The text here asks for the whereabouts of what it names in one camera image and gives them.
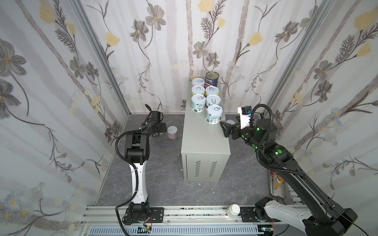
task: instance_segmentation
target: metal corner post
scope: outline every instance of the metal corner post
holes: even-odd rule
[[[293,70],[297,66],[298,62],[300,61],[301,57],[307,50],[309,44],[311,43],[311,39],[316,34],[318,29],[320,28],[323,20],[326,18],[328,11],[331,9],[331,6],[336,2],[336,0],[323,0],[320,4],[319,9],[315,13],[313,20],[311,21],[308,29],[305,31],[305,35],[303,36],[299,46],[295,50],[292,58],[289,61],[288,66],[286,67],[285,71],[283,72],[280,80],[278,81],[277,86],[274,88],[273,93],[269,97],[267,105],[272,107],[273,104],[278,99],[278,96],[282,89],[284,88],[287,80],[289,79],[290,75],[292,74]]]
[[[84,28],[85,34],[89,38],[89,41],[92,45],[92,48],[94,49],[94,52],[96,53],[98,59],[101,62],[102,67],[105,70],[106,75],[109,78],[109,82],[112,85],[112,88],[122,106],[122,110],[125,112],[127,116],[131,114],[129,107],[127,106],[126,101],[124,100],[124,97],[122,95],[121,90],[119,89],[119,86],[117,84],[117,80],[115,79],[112,69],[110,68],[110,65],[108,63],[108,60],[106,59],[106,56],[103,52],[103,49],[101,48],[100,42],[98,42],[95,32],[89,22],[89,19],[84,11],[83,5],[81,4],[80,0],[70,0],[70,3],[72,7],[74,8],[74,11],[79,18],[79,21],[81,22],[81,25]]]

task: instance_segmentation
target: light blue can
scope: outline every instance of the light blue can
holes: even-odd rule
[[[221,106],[218,105],[211,105],[209,106],[206,112],[206,120],[212,125],[216,125],[220,123],[220,119],[222,119],[223,109]]]
[[[195,112],[203,112],[205,110],[206,97],[201,94],[193,95],[192,110]]]

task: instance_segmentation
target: metal can lid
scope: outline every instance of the metal can lid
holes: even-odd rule
[[[218,94],[219,93],[219,89],[215,86],[208,86],[205,89],[205,91],[206,91],[207,94]]]
[[[170,127],[167,128],[167,132],[169,134],[175,134],[175,133],[177,133],[177,127],[174,126],[174,125],[171,125]]]
[[[206,73],[206,78],[208,79],[218,79],[219,78],[219,74],[214,72],[214,71],[209,71]]]
[[[221,106],[212,105],[212,106],[209,106],[208,113],[212,116],[220,116],[223,113],[223,109]]]
[[[195,104],[203,104],[206,102],[206,97],[202,94],[193,95],[192,102],[194,102]]]
[[[194,94],[204,94],[204,92],[205,92],[205,88],[204,87],[202,87],[202,86],[194,86],[193,88],[192,88],[192,92],[194,93]]]
[[[209,95],[206,97],[206,102],[209,104],[219,104],[220,97],[218,95]]]
[[[199,85],[202,86],[205,84],[205,80],[201,78],[195,78],[192,80],[192,85]]]

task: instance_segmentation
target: gray marble floor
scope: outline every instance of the gray marble floor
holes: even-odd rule
[[[138,128],[146,115],[131,115],[125,130]],[[268,196],[268,175],[254,156],[254,150],[242,139],[230,138],[231,156],[218,183],[184,182],[181,152],[184,115],[164,115],[167,126],[179,130],[176,139],[167,133],[150,137],[150,158],[146,184],[150,205],[253,205]],[[124,139],[119,143],[124,152]],[[105,179],[97,205],[117,205],[131,197],[129,165],[115,157]]]

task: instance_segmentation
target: flower center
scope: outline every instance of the flower center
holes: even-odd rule
[[[9,57],[3,57],[3,60],[6,62],[11,62],[12,60]]]
[[[21,216],[25,216],[27,213],[28,213],[28,210],[23,210],[23,211],[21,212]]]

